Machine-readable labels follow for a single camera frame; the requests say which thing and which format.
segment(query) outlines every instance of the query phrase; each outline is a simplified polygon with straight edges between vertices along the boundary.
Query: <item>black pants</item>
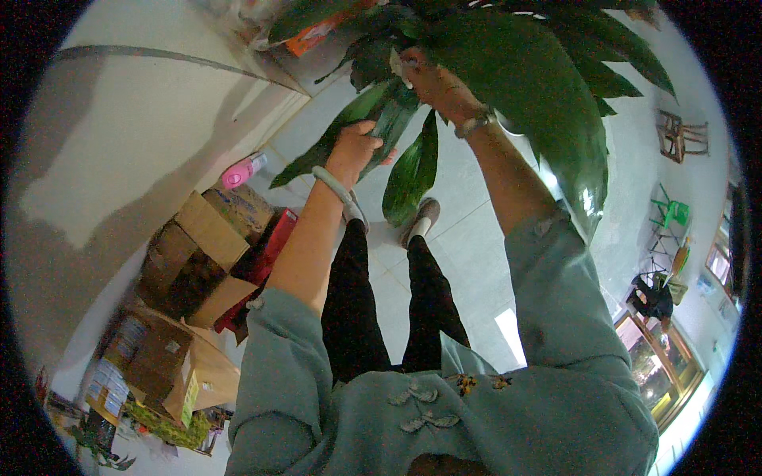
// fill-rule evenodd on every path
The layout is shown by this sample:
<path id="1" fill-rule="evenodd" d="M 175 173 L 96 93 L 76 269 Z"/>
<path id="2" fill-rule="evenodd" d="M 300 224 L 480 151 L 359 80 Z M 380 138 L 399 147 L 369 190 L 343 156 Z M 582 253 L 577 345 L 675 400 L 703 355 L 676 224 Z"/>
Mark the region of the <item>black pants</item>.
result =
<path id="1" fill-rule="evenodd" d="M 408 261 L 410 338 L 401 370 L 439 369 L 442 358 L 439 331 L 468 346 L 466 329 L 453 302 L 450 283 L 422 236 L 410 240 Z M 347 224 L 331 265 L 322 326 L 334 380 L 349 382 L 364 372 L 392 369 L 376 321 L 376 300 L 368 277 L 368 244 L 359 219 Z"/>
<path id="2" fill-rule="evenodd" d="M 635 293 L 636 289 L 632 290 L 630 300 L 637 312 L 647 318 L 661 318 L 662 316 L 669 317 L 672 315 L 672 296 L 669 295 L 669 288 L 653 289 L 640 277 L 638 277 L 635 285 L 636 289 L 645 296 L 645 304 L 643 304 L 643 301 Z"/>

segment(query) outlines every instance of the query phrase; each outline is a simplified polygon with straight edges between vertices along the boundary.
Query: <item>yellow label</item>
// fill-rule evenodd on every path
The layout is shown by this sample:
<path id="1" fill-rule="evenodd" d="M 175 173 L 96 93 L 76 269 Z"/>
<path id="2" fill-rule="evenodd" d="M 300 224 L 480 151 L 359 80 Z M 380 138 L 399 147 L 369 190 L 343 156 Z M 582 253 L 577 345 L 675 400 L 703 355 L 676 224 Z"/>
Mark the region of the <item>yellow label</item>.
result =
<path id="1" fill-rule="evenodd" d="M 191 417 L 193 409 L 196 406 L 196 397 L 198 396 L 198 381 L 196 380 L 196 370 L 190 374 L 188 390 L 185 392 L 185 402 L 183 402 L 183 412 L 180 420 L 186 428 L 191 426 Z"/>

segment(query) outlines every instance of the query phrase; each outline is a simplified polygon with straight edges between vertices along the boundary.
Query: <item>glass door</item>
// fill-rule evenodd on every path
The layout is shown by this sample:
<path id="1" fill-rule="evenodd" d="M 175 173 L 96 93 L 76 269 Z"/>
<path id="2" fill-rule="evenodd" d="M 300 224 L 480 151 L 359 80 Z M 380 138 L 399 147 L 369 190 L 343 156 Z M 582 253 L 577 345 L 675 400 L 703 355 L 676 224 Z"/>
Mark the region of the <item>glass door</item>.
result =
<path id="1" fill-rule="evenodd" d="M 703 372 L 674 326 L 664 332 L 658 319 L 628 312 L 615 327 L 629 351 L 640 395 L 663 432 L 696 390 Z"/>

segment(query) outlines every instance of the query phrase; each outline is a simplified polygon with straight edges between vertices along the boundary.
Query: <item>light blue jacket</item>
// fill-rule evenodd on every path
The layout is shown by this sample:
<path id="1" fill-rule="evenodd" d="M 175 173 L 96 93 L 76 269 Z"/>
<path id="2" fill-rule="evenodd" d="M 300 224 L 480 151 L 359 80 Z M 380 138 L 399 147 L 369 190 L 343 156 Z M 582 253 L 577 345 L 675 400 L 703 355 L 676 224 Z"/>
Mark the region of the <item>light blue jacket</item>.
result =
<path id="1" fill-rule="evenodd" d="M 315 313 L 263 292 L 226 473 L 406 474 L 417 456 L 445 453 L 494 474 L 646 474 L 656 424 L 567 215 L 528 220 L 505 250 L 528 367 L 503 375 L 441 334 L 442 372 L 368 372 L 332 388 Z"/>

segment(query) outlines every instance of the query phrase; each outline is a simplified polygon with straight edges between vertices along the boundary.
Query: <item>shoe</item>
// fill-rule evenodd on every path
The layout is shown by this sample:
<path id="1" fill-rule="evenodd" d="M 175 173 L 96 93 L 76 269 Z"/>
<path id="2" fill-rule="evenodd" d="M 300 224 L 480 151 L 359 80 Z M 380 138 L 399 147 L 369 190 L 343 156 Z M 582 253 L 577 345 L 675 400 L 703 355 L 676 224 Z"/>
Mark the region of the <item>shoe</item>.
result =
<path id="1" fill-rule="evenodd" d="M 434 227 L 434 223 L 437 222 L 439 219 L 439 214 L 442 211 L 442 206 L 439 204 L 439 201 L 435 198 L 429 197 L 427 199 L 424 199 L 423 202 L 421 202 L 421 205 L 418 206 L 418 214 L 416 214 L 415 219 L 411 222 L 410 225 L 403 231 L 402 235 L 399 238 L 399 244 L 402 246 L 405 250 L 408 249 L 408 241 L 410 238 L 410 234 L 415 229 L 415 226 L 418 224 L 418 222 L 421 221 L 423 218 L 428 218 L 431 220 L 431 224 L 429 225 L 426 232 L 424 232 L 423 236 L 426 236 L 426 234 Z"/>
<path id="2" fill-rule="evenodd" d="M 360 204 L 357 202 L 357 195 L 354 194 L 354 190 L 349 190 L 349 195 L 352 197 L 352 205 L 344 205 L 344 211 L 341 216 L 344 217 L 344 221 L 349 223 L 354 219 L 360 219 L 363 221 L 363 229 L 365 234 L 368 234 L 370 227 L 368 226 L 368 220 L 365 218 L 363 210 L 360 208 Z"/>

